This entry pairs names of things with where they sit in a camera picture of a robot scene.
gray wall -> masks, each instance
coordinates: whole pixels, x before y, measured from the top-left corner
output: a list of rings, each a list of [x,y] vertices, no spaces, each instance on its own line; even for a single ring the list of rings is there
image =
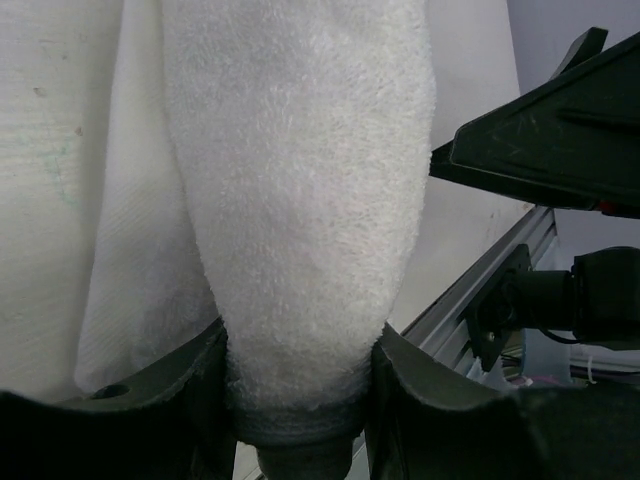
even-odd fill
[[[640,0],[507,0],[522,93],[541,85],[589,27],[609,30],[607,45],[640,31]]]

mounting plate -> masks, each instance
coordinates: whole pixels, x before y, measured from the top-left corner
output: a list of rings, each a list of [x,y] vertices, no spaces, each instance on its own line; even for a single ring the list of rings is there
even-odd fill
[[[531,268],[529,247],[518,245],[464,310],[473,355],[480,358],[485,372],[491,370],[511,336],[511,330],[501,326],[513,314],[500,288],[502,280],[509,272]]]

screw hole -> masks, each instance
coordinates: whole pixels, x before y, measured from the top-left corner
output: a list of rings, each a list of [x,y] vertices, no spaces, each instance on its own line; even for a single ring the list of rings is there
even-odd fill
[[[126,385],[108,385],[91,395],[91,400],[104,400],[105,398],[121,397],[122,395],[129,393],[129,390],[129,387]]]

